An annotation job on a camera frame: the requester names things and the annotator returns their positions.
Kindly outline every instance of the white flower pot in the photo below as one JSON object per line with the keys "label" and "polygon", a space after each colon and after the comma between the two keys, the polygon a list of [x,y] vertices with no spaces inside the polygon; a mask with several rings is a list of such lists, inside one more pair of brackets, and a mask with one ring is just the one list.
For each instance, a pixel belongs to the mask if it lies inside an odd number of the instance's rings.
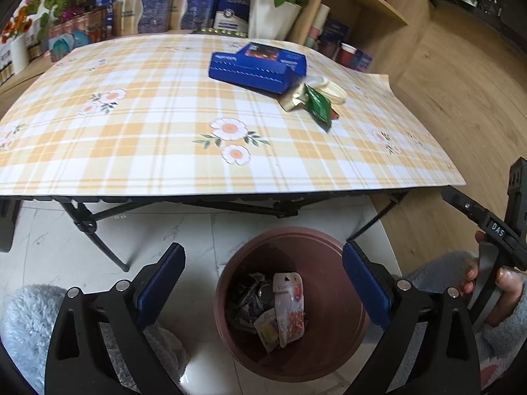
{"label": "white flower pot", "polygon": [[11,59],[13,61],[13,72],[17,75],[30,64],[30,55],[26,47],[26,34],[20,34],[11,42]]}
{"label": "white flower pot", "polygon": [[301,9],[288,2],[275,7],[274,0],[251,0],[249,38],[285,40]]}

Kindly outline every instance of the hand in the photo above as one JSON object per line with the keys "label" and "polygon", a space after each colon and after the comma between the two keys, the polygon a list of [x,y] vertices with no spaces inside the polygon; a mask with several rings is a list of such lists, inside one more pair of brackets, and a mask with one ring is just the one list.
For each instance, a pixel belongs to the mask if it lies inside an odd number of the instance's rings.
{"label": "hand", "polygon": [[[476,241],[484,242],[485,233],[476,232]],[[470,294],[474,291],[474,280],[478,276],[478,262],[469,261],[465,272],[465,281],[460,287],[461,295]],[[524,278],[521,273],[511,268],[500,268],[496,275],[496,285],[503,290],[503,294],[497,301],[496,306],[486,319],[486,323],[497,327],[502,321],[512,315],[523,293]]]}

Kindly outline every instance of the yellow plaid tablecloth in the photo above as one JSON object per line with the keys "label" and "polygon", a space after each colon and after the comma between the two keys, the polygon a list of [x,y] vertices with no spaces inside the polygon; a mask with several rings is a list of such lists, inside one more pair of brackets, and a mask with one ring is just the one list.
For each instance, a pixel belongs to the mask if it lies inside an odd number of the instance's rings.
{"label": "yellow plaid tablecloth", "polygon": [[248,40],[128,37],[76,49],[0,122],[1,195],[189,195],[464,184],[387,76],[293,43],[348,94],[325,133],[304,110],[208,77]]}

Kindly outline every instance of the metal bolt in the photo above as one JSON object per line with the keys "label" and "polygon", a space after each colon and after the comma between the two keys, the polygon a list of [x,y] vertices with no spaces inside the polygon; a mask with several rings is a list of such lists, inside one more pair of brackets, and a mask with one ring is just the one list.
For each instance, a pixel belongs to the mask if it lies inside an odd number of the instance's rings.
{"label": "metal bolt", "polygon": [[69,298],[72,299],[72,298],[74,298],[74,297],[77,297],[77,295],[78,295],[78,288],[70,288],[70,289],[68,290],[68,297],[69,297]]}
{"label": "metal bolt", "polygon": [[459,297],[459,291],[455,289],[453,286],[451,286],[448,290],[446,290],[448,295],[455,299],[456,297]]}
{"label": "metal bolt", "polygon": [[117,282],[117,284],[115,284],[115,289],[117,291],[126,291],[129,286],[130,286],[130,281],[123,279],[122,281],[119,281]]}
{"label": "metal bolt", "polygon": [[412,287],[412,284],[410,282],[405,281],[404,279],[401,279],[397,282],[397,288],[403,291],[408,291]]}

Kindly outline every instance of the blue clamp pad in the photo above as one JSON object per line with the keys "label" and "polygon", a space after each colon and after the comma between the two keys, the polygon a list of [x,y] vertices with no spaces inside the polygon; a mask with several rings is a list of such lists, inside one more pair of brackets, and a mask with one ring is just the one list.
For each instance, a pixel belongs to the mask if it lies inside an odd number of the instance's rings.
{"label": "blue clamp pad", "polygon": [[392,308],[393,296],[374,272],[382,268],[391,278],[388,271],[379,264],[371,263],[355,242],[348,242],[344,245],[342,265],[370,316],[370,320],[386,331],[392,322],[389,311]]}
{"label": "blue clamp pad", "polygon": [[145,266],[134,279],[138,294],[135,323],[141,331],[155,323],[184,268],[185,250],[173,243],[156,264]]}

